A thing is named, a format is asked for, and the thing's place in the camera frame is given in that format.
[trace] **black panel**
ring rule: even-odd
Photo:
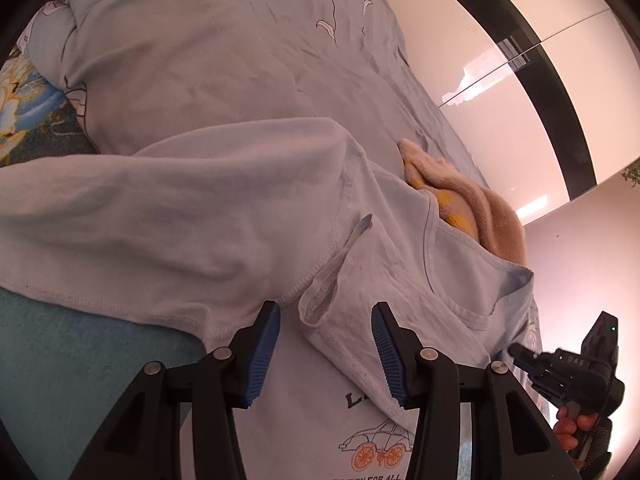
[[[574,104],[524,16],[511,0],[457,1],[510,60],[556,152],[569,198],[596,186],[591,153]]]

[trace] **silver rivet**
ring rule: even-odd
[[[144,370],[147,375],[155,375],[162,370],[162,365],[158,361],[151,361],[145,365]]]
[[[215,357],[218,361],[224,361],[225,359],[229,359],[233,352],[231,348],[227,346],[220,346],[213,351],[213,357]]]
[[[435,361],[438,358],[438,351],[433,348],[423,348],[420,350],[420,357],[425,361]]]
[[[502,361],[494,361],[493,363],[491,363],[491,370],[493,370],[497,374],[502,375],[509,371],[509,367]]]

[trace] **finger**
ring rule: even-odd
[[[554,433],[572,435],[577,429],[578,426],[576,426],[575,422],[570,418],[565,417],[556,422],[556,425],[554,426]]]
[[[567,434],[558,435],[558,440],[562,445],[562,449],[564,449],[565,451],[571,451],[572,449],[575,449],[575,447],[578,446],[578,439],[571,435],[567,435]]]
[[[576,420],[578,424],[578,428],[583,431],[591,431],[598,420],[598,414],[593,413],[593,415],[580,415]]]

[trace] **printed car illustration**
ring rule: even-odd
[[[354,471],[365,470],[374,458],[378,465],[393,469],[414,448],[414,435],[392,420],[385,420],[376,428],[351,435],[338,448],[354,452],[351,458]]]

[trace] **white wall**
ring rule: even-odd
[[[546,351],[579,351],[601,310],[620,320],[626,393],[612,416],[611,479],[640,438],[640,186],[616,175],[526,232]]]

